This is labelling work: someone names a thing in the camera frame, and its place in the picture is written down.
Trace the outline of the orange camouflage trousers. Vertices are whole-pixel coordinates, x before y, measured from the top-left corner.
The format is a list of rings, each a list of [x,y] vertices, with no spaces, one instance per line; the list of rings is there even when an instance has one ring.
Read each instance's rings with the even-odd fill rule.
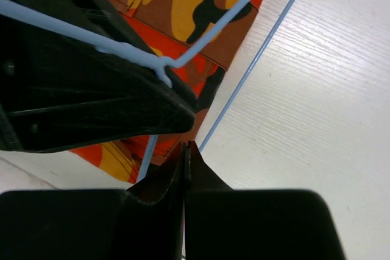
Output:
[[[159,56],[179,58],[207,33],[238,0],[109,0],[121,16]],[[151,165],[161,165],[180,142],[193,140],[216,92],[252,26],[262,0],[243,9],[185,66],[176,69],[197,97],[192,130],[160,135]]]

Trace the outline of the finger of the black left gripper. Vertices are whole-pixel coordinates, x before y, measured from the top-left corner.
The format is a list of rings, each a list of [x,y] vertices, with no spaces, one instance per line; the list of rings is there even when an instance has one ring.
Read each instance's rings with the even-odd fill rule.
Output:
[[[142,51],[149,46],[109,0],[11,0]],[[166,69],[1,17],[1,149],[52,153],[138,135],[185,133],[197,99]]]

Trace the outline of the blue wire hanger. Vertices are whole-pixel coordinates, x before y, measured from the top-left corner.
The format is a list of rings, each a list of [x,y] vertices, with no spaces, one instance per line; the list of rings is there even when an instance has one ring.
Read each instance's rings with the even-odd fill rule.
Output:
[[[183,53],[176,60],[171,59],[166,56],[158,57],[156,55],[142,51],[141,49],[136,48],[135,46],[129,43],[118,42],[102,35],[93,33],[89,30],[82,29],[73,24],[64,22],[57,18],[45,15],[44,13],[38,12],[27,8],[21,4],[17,4],[11,0],[1,0],[1,15],[21,21],[23,23],[39,27],[40,29],[48,30],[59,35],[73,38],[75,40],[82,41],[84,43],[90,44],[95,47],[99,52],[113,54],[115,56],[121,57],[124,60],[127,60],[132,63],[136,63],[139,66],[152,69],[157,77],[167,84],[170,88],[172,87],[172,82],[165,72],[165,67],[170,66],[172,68],[181,68],[185,63],[193,59],[210,41],[213,39],[233,17],[244,8],[244,5],[249,3],[250,0],[239,0],[232,8],[230,8],[225,14],[221,17],[219,21],[202,37],[199,38],[185,53]],[[289,12],[290,8],[294,4],[295,0],[289,0],[285,8],[283,9],[281,15],[275,22],[265,41],[259,48],[255,58],[252,60],[247,71],[244,73],[244,76],[239,81],[238,86],[233,91],[233,94],[229,98],[226,107],[222,110],[220,116],[216,120],[216,125],[212,126],[209,133],[206,135],[206,138],[201,144],[201,150],[204,148],[204,145],[210,139],[210,136],[213,134],[215,128],[218,126],[223,115],[231,105],[232,101],[240,91],[242,85],[247,79],[247,76],[250,74],[251,70],[255,66],[257,60],[262,55],[263,51],[269,44],[270,40],[277,31],[279,25],[284,20],[286,14]],[[158,135],[151,135],[146,146],[146,151],[142,159],[140,170],[136,179],[138,183],[141,181],[147,173],[149,168],[154,147],[157,143]]]

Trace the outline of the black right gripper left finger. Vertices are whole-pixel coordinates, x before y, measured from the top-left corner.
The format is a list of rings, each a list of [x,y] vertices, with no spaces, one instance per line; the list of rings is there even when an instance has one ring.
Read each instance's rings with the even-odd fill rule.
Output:
[[[1,258],[180,259],[185,149],[129,189],[3,193]]]

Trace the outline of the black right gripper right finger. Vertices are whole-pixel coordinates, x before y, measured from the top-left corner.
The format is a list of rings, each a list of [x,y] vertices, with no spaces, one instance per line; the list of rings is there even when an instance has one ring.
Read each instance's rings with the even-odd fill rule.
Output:
[[[185,152],[188,259],[344,259],[323,198],[305,189],[242,189],[225,183],[195,142]]]

